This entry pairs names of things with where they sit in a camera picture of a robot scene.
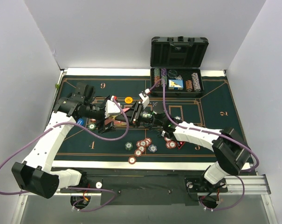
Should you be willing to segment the blue small blind button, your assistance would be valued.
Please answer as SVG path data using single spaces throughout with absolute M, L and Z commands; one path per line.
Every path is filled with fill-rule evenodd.
M 83 124 L 84 124 L 84 120 L 83 120 L 83 119 L 79 119 L 79 120 L 77 121 L 77 124 L 83 125 Z

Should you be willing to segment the green poker chip stack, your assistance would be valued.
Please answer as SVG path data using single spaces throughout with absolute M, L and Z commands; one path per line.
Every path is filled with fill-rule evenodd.
M 133 144 L 131 142 L 126 142 L 125 143 L 125 149 L 130 151 L 133 149 Z

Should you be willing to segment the moved red chip group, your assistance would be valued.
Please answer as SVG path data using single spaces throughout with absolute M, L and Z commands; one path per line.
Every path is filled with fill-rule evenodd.
M 168 148 L 168 149 L 173 149 L 177 146 L 177 142 L 172 140 L 172 139 L 169 139 L 167 137 L 164 137 L 164 140 L 166 141 L 166 144 L 165 146 Z

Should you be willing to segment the red poker chip stack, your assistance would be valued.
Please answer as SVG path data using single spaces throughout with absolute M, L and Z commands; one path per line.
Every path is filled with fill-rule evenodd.
M 145 153 L 146 148 L 152 143 L 150 138 L 145 138 L 144 140 L 140 140 L 136 143 L 137 149 L 135 150 L 134 154 L 139 157 Z

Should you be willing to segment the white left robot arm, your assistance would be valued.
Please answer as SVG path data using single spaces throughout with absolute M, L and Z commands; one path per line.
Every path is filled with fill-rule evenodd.
M 33 150 L 23 162 L 12 166 L 13 176 L 19 187 L 30 193 L 51 198 L 58 189 L 72 187 L 83 192 L 88 185 L 86 178 L 76 169 L 53 172 L 52 163 L 64 139 L 74 127 L 80 127 L 80 118 L 104 122 L 111 115 L 124 114 L 116 96 L 104 100 L 103 107 L 92 104 L 95 88 L 78 83 L 75 92 L 57 100 L 48 125 Z

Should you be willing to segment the blue poker chip stack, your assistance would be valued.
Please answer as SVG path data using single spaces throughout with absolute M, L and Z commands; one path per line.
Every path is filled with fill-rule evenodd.
M 148 146 L 148 150 L 152 153 L 155 153 L 157 151 L 157 147 L 153 144 Z

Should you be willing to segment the red playing card deck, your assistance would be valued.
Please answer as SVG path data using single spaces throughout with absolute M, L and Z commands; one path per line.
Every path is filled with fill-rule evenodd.
M 108 125 L 110 123 L 113 123 L 113 125 L 115 127 L 124 127 L 126 126 L 126 121 L 125 121 L 125 118 L 124 116 L 121 114 L 121 115 L 112 115 L 112 116 L 109 116 L 104 124 L 105 125 Z

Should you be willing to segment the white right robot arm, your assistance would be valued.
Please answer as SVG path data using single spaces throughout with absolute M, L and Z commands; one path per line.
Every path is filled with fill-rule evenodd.
M 168 138 L 211 150 L 217 161 L 209 166 L 200 178 L 200 186 L 205 191 L 212 190 L 221 179 L 228 175 L 238 175 L 241 171 L 249 171 L 243 168 L 250 157 L 249 148 L 234 129 L 208 129 L 181 120 L 175 121 L 170 117 L 165 103 L 161 112 L 162 118 L 156 118 L 157 113 L 154 112 L 152 118 L 149 119 L 147 115 L 143 115 L 144 109 L 141 108 L 137 120 L 134 121 L 134 109 L 129 107 L 124 114 L 116 116 L 116 120 L 125 121 L 127 117 L 126 122 L 133 126 L 136 126 L 139 121 L 160 126 L 164 136 Z

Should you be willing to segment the orange big blind button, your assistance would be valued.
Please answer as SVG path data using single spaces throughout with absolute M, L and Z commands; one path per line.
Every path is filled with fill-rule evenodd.
M 126 97 L 124 99 L 124 101 L 125 101 L 126 104 L 131 104 L 133 102 L 133 98 L 132 97 Z

